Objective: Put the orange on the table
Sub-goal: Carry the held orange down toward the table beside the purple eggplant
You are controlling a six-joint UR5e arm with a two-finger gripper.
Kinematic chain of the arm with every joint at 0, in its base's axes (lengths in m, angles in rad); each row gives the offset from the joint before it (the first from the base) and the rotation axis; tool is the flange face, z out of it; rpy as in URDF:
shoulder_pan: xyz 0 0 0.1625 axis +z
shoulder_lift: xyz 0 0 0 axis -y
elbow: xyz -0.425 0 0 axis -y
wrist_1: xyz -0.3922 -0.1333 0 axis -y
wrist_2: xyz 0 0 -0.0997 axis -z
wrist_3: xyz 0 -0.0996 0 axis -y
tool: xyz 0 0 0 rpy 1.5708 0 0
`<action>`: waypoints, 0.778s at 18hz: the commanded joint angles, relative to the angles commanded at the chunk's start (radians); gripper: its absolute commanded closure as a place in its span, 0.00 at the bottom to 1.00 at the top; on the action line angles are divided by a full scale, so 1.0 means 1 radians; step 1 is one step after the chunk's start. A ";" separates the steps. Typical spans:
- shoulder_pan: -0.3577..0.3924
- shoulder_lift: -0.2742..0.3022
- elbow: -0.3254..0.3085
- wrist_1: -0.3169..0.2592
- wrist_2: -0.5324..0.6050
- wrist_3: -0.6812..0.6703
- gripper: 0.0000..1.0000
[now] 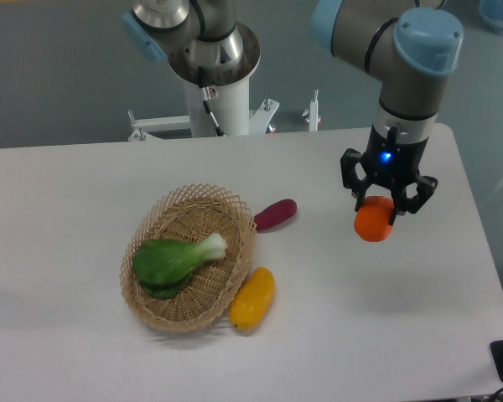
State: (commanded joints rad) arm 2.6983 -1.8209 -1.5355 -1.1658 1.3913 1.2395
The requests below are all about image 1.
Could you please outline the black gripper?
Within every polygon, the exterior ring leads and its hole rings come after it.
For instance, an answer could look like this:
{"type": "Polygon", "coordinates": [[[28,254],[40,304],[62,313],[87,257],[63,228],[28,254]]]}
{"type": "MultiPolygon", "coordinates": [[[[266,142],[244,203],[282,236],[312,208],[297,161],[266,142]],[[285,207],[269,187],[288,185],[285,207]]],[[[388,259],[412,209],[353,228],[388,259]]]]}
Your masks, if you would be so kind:
{"type": "Polygon", "coordinates": [[[371,128],[366,151],[362,154],[348,148],[340,159],[340,170],[344,188],[355,198],[355,211],[359,211],[366,198],[371,182],[389,188],[393,210],[388,224],[393,226],[397,216],[415,214],[434,195],[438,180],[419,173],[419,163],[423,157],[428,139],[421,142],[390,144],[375,127],[371,128]],[[357,166],[363,168],[363,178],[359,178],[357,166]],[[414,184],[416,193],[407,196],[407,188],[414,184]]]}

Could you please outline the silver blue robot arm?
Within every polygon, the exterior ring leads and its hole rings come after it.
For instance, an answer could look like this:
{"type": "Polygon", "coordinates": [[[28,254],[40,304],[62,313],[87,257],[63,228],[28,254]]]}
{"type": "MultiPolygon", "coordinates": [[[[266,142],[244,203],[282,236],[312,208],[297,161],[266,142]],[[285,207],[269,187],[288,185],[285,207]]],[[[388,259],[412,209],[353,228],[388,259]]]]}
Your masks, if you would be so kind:
{"type": "MultiPolygon", "coordinates": [[[[249,108],[261,50],[234,2],[136,1],[122,23],[147,59],[166,59],[184,83],[194,136],[265,132],[249,108]]],[[[370,205],[367,190],[375,185],[390,192],[388,224],[416,213],[438,186],[419,163],[458,63],[460,21],[440,1],[320,1],[311,33],[332,56],[381,82],[366,150],[348,149],[340,160],[355,210],[370,205]]]]}

